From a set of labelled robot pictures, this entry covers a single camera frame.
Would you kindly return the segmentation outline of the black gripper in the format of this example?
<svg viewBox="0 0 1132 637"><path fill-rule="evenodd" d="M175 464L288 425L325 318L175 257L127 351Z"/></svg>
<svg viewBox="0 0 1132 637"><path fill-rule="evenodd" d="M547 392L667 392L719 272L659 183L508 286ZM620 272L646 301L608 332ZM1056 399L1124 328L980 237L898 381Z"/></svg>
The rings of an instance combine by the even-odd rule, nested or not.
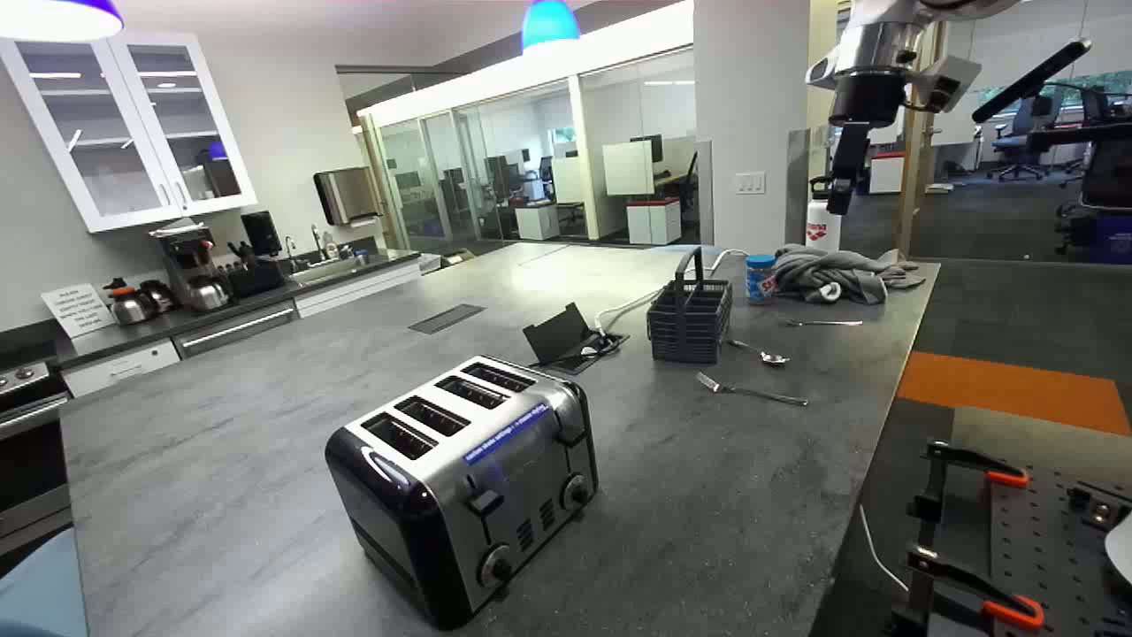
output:
<svg viewBox="0 0 1132 637"><path fill-rule="evenodd" d="M861 178L870 159L870 126L866 123L845 123L837 138L832 163L826 175L826 200L832 215L845 215L853 207L853 196L861 190Z"/></svg>

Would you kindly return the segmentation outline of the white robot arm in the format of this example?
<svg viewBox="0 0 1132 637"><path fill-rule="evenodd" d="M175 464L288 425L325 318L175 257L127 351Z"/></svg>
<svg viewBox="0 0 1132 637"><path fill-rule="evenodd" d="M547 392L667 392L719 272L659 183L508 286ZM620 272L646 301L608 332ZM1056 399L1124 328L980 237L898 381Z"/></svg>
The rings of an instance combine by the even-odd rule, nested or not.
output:
<svg viewBox="0 0 1132 637"><path fill-rule="evenodd" d="M832 93L830 123L838 131L832 167L809 196L845 215L870 154L870 131L892 126L903 109L950 113L972 78L976 59L946 57L916 69L922 31L937 20L995 17L1018 0L853 0L838 47L807 82Z"/></svg>

